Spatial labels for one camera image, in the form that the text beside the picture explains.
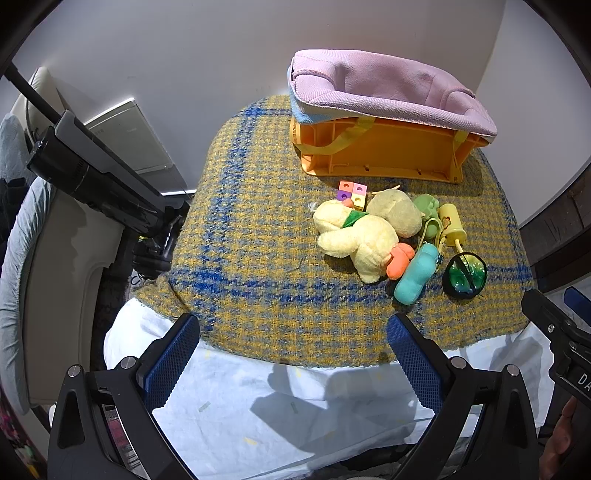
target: orange plastic basket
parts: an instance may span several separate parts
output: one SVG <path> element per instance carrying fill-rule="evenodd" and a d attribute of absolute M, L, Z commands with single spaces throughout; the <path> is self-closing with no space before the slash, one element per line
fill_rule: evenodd
<path fill-rule="evenodd" d="M 306 150 L 307 145 L 325 147 L 358 120 L 340 118 L 301 125 L 292 117 L 291 140 L 301 150 Z M 460 183 L 462 164 L 470 151 L 486 145 L 487 140 L 478 134 L 376 118 L 369 129 L 336 153 L 302 153 L 301 166 L 307 174 L 319 177 L 396 177 Z"/>

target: pink fabric basket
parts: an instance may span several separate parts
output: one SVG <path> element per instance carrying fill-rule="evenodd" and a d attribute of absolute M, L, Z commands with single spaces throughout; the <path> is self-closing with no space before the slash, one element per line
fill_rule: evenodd
<path fill-rule="evenodd" d="M 496 125 L 474 93 L 444 70 L 359 50 L 301 50 L 288 70 L 301 124 L 375 116 L 473 132 L 489 142 Z"/>

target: green toy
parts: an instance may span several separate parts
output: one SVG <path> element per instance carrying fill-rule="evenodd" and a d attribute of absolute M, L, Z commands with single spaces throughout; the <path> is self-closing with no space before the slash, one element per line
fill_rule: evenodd
<path fill-rule="evenodd" d="M 437 214 L 437 209 L 439 208 L 439 200 L 437 200 L 433 195 L 429 195 L 428 193 L 423 193 L 419 195 L 413 200 L 414 206 L 419 209 L 423 217 L 423 228 L 425 227 L 425 223 L 427 220 L 431 218 L 439 218 Z M 427 229 L 425 231 L 425 239 L 432 240 L 437 235 L 437 225 L 431 223 L 427 225 Z"/>
<path fill-rule="evenodd" d="M 443 291 L 457 299 L 473 299 L 486 284 L 486 272 L 486 264 L 478 255 L 454 255 L 443 273 Z"/>

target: teal plush toy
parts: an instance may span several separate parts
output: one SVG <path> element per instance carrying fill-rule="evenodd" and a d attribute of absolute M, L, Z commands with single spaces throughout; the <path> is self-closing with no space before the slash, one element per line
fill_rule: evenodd
<path fill-rule="evenodd" d="M 423 193 L 419 195 L 413 200 L 414 206 L 419 209 L 423 216 L 423 228 L 425 227 L 425 222 L 431 218 L 439 218 L 437 214 L 437 209 L 439 208 L 439 200 L 437 200 L 433 195 L 429 195 L 428 193 Z M 437 235 L 437 226 L 435 224 L 430 224 L 427 227 L 427 231 L 425 232 L 425 240 L 433 240 Z"/>
<path fill-rule="evenodd" d="M 421 294 L 425 283 L 437 269 L 439 252 L 433 244 L 424 244 L 418 249 L 410 265 L 394 289 L 394 298 L 404 305 L 412 305 Z"/>

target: green plush toy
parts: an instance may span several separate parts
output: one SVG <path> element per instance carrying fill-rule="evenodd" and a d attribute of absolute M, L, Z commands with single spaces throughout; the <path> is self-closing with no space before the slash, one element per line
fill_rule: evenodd
<path fill-rule="evenodd" d="M 439 200 L 433 195 L 423 193 L 413 200 L 414 206 L 423 214 L 423 227 L 425 222 L 430 218 L 439 218 L 437 209 L 439 208 Z M 437 226 L 433 223 L 429 224 L 425 232 L 425 240 L 432 240 L 437 235 Z"/>

